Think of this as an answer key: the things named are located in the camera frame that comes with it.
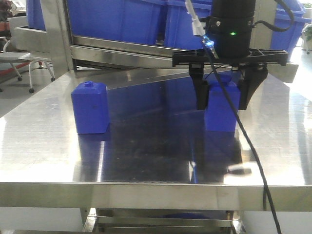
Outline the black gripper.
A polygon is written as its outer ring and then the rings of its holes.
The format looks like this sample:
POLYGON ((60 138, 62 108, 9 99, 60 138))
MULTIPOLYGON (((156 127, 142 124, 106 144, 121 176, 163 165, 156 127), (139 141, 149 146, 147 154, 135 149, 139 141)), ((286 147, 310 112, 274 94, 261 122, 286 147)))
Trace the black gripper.
MULTIPOLYGON (((174 52, 173 67, 189 64, 189 75, 192 79, 196 95, 196 108, 205 110, 207 107, 209 86, 204 80, 204 65, 209 63, 208 56, 213 63, 238 66, 241 64, 272 63, 286 66, 288 53, 284 50, 269 50, 250 48, 253 17, 222 18, 206 17, 206 26, 197 16, 192 17, 192 30, 201 41, 202 48, 174 52)), ((266 67, 247 66, 241 70, 241 78, 237 87, 240 90, 239 110, 246 110, 248 104, 266 79, 266 67)))

